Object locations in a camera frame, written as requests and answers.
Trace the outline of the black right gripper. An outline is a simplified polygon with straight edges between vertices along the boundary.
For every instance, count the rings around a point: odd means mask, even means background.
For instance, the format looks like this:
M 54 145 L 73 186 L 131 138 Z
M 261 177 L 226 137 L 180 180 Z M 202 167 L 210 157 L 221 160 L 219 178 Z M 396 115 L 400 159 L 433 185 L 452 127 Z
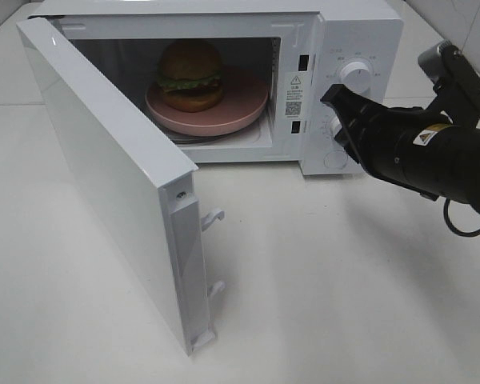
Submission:
M 334 140 L 370 175 L 404 188 L 439 188 L 446 159 L 431 139 L 451 126 L 444 115 L 421 107 L 388 108 L 333 84 L 320 102 L 331 108 L 343 128 Z

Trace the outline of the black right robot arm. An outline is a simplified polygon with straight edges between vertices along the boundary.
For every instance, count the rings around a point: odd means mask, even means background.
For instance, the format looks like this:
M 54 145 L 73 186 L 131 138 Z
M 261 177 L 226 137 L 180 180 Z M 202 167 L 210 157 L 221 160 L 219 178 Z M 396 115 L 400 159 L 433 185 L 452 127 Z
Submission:
M 342 125 L 336 140 L 369 175 L 480 214 L 480 129 L 421 107 L 387 107 L 343 84 L 321 101 Z

